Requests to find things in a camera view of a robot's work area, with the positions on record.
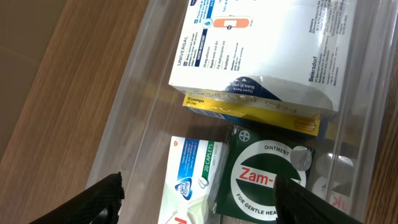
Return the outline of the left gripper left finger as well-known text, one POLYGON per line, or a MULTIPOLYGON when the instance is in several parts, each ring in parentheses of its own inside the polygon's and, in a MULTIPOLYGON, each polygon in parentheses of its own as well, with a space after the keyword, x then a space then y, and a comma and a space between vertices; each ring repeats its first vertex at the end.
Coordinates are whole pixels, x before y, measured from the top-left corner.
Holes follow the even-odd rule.
POLYGON ((117 224, 125 198, 121 173, 110 174, 31 224, 117 224))

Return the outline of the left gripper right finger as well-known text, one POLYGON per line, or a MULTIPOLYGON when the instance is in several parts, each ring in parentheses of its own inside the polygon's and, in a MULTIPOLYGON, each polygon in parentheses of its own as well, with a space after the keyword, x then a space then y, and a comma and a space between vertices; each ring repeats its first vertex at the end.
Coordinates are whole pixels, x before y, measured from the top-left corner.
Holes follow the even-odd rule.
POLYGON ((277 224, 361 224, 287 176, 276 176, 273 194, 277 224))

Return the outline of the green Zam-Buk ointment box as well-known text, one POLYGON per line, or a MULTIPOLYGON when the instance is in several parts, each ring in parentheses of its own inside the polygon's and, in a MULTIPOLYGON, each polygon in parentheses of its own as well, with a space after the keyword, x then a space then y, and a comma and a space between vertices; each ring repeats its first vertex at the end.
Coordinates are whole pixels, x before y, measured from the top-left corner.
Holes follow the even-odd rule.
POLYGON ((253 223, 275 223, 274 184, 286 176, 306 186, 315 149, 282 131, 234 126, 213 212, 253 223))

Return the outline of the white Panadol box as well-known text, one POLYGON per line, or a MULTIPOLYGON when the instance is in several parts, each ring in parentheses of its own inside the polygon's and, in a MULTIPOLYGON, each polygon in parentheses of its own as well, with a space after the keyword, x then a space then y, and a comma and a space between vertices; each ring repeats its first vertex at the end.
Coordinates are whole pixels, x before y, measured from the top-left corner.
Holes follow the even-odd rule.
POLYGON ((171 137, 158 222, 219 223, 213 207, 228 153, 223 142, 171 137))

